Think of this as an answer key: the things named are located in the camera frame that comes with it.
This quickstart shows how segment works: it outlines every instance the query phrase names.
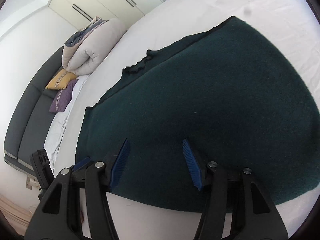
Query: green fabric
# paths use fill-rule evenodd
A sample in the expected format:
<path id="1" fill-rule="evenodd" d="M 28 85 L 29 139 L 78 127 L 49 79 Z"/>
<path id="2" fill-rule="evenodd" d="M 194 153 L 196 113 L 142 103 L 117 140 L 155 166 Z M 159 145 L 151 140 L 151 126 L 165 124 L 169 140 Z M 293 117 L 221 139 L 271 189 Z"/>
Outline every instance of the green fabric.
<path id="1" fill-rule="evenodd" d="M 277 48 L 236 17 L 148 50 L 124 69 L 87 107 L 76 161 L 107 160 L 124 138 L 131 152 L 113 193 L 158 207 L 204 207 L 183 157 L 184 138 L 227 169 L 251 168 L 276 204 L 320 181 L 319 112 L 311 94 Z"/>

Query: electrical outlet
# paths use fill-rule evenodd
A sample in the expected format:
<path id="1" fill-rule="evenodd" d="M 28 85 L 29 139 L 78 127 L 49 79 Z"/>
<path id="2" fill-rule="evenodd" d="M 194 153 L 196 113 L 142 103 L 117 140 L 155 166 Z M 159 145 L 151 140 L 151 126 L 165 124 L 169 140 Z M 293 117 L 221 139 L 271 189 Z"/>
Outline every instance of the electrical outlet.
<path id="1" fill-rule="evenodd" d="M 39 182 L 37 179 L 27 176 L 26 188 L 32 189 L 32 187 L 40 188 Z"/>

